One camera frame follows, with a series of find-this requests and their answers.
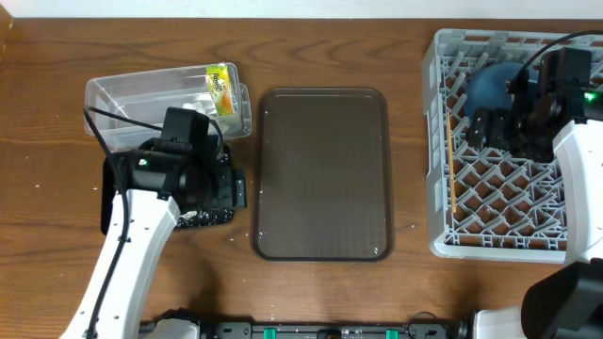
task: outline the plastic container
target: plastic container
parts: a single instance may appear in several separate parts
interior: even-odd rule
[[[236,66],[226,63],[233,85],[235,114],[219,116],[207,86],[207,66],[129,73],[91,79],[86,85],[86,105],[126,118],[162,126],[170,106],[197,109],[214,119],[224,139],[247,137],[252,132],[252,107],[247,87],[239,83]],[[138,147],[159,132],[92,113],[111,151]],[[86,132],[92,131],[85,125]],[[210,133],[215,133],[210,126]]]
[[[560,264],[567,242],[557,160],[538,164],[507,152],[469,148],[464,133],[467,79],[501,61],[525,62],[564,34],[442,29],[422,62],[428,124],[430,248],[440,257]],[[568,42],[593,51],[592,82],[603,89],[603,37]],[[551,50],[562,48],[555,46]],[[537,59],[532,65],[538,65]],[[448,140],[450,113],[452,140]],[[457,213],[452,214],[448,147],[453,149]]]

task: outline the wooden table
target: wooden table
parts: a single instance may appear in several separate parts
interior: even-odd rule
[[[378,264],[271,263],[250,246],[251,208],[228,225],[174,233],[144,319],[188,307],[210,319],[403,322],[521,302],[558,266],[440,259],[428,248],[428,141],[421,59],[443,27],[574,31],[598,22],[17,20],[0,68],[0,337],[57,337],[88,285],[103,154],[83,130],[96,76],[235,62],[260,96],[281,86],[370,87],[389,106],[396,247]],[[256,135],[235,143],[253,177]],[[253,190],[254,183],[248,183]]]

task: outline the white plastic basket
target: white plastic basket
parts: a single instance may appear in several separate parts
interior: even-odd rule
[[[557,161],[538,164],[495,149],[476,152],[464,141],[470,121],[463,110],[464,88],[472,73],[500,61],[524,62],[563,35],[463,29],[442,29],[435,34],[422,63],[429,138],[429,239],[435,255],[563,262],[567,232]],[[594,88],[603,89],[603,37],[578,37],[551,50],[564,45],[594,52],[592,82]],[[451,211],[448,145],[453,149],[456,215]]]

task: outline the green led indicator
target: green led indicator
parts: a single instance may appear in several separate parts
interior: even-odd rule
[[[594,93],[584,93],[584,99],[586,99],[589,103],[596,99],[596,95]]]

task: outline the clear plastic bin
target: clear plastic bin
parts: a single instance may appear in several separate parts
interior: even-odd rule
[[[219,116],[207,86],[207,67],[129,73],[91,79],[86,85],[86,105],[126,118],[162,126],[170,106],[197,109],[215,120],[224,139],[247,137],[252,133],[252,108],[247,87],[238,82],[236,66],[226,63],[233,85],[231,116]],[[90,112],[111,151],[137,148],[159,132]],[[88,124],[86,132],[92,135]],[[210,134],[216,133],[210,126]]]

